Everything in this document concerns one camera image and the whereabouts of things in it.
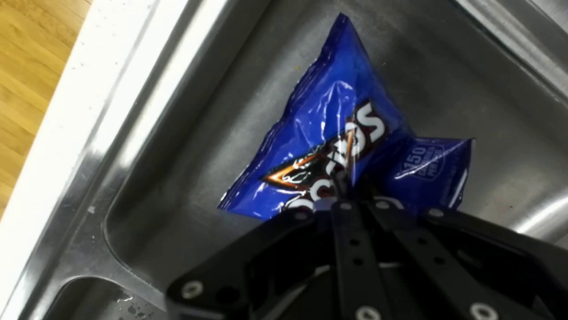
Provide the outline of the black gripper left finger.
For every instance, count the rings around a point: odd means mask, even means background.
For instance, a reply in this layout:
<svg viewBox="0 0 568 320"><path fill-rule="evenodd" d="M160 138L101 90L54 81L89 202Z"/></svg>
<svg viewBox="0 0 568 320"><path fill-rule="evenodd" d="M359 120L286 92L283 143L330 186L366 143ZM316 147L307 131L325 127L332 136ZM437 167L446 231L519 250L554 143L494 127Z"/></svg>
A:
<svg viewBox="0 0 568 320"><path fill-rule="evenodd" d="M332 320L387 320L370 231L361 206L290 209L183 271L167 287L172 320L261 320L329 312Z"/></svg>

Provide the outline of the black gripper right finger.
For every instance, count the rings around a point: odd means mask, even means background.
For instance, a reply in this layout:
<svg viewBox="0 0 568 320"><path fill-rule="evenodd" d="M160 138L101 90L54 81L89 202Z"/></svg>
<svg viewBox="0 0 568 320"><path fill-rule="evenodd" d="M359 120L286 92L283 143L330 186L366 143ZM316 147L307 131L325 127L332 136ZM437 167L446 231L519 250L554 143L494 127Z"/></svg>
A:
<svg viewBox="0 0 568 320"><path fill-rule="evenodd" d="M568 252L456 209L362 202L449 320L568 320Z"/></svg>

